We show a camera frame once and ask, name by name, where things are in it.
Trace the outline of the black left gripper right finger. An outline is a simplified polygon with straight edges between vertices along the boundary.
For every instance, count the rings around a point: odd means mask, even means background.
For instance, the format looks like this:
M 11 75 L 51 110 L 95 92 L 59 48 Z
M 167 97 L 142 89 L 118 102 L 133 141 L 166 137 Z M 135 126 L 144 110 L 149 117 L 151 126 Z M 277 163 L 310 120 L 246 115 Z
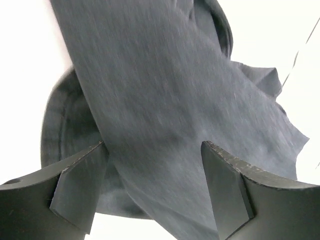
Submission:
M 202 164 L 221 240 L 318 240 L 320 188 L 272 174 L 210 141 Z

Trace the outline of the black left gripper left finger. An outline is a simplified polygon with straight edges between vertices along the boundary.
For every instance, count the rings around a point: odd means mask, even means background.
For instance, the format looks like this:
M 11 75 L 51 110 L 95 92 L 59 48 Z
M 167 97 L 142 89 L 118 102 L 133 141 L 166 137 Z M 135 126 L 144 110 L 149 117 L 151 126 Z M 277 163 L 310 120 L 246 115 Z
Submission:
M 103 142 L 0 186 L 2 240 L 83 240 L 108 162 Z

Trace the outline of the black denim trousers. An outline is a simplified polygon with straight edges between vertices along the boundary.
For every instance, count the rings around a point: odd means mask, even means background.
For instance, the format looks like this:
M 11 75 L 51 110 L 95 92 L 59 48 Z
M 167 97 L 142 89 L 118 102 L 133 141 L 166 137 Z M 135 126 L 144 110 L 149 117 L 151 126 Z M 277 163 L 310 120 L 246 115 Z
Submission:
M 218 237 L 201 158 L 211 141 L 295 180 L 308 138 L 277 104 L 275 68 L 230 60 L 216 0 L 53 0 L 73 69 L 44 115 L 43 167 L 104 141 L 97 211 L 153 219 L 178 240 Z

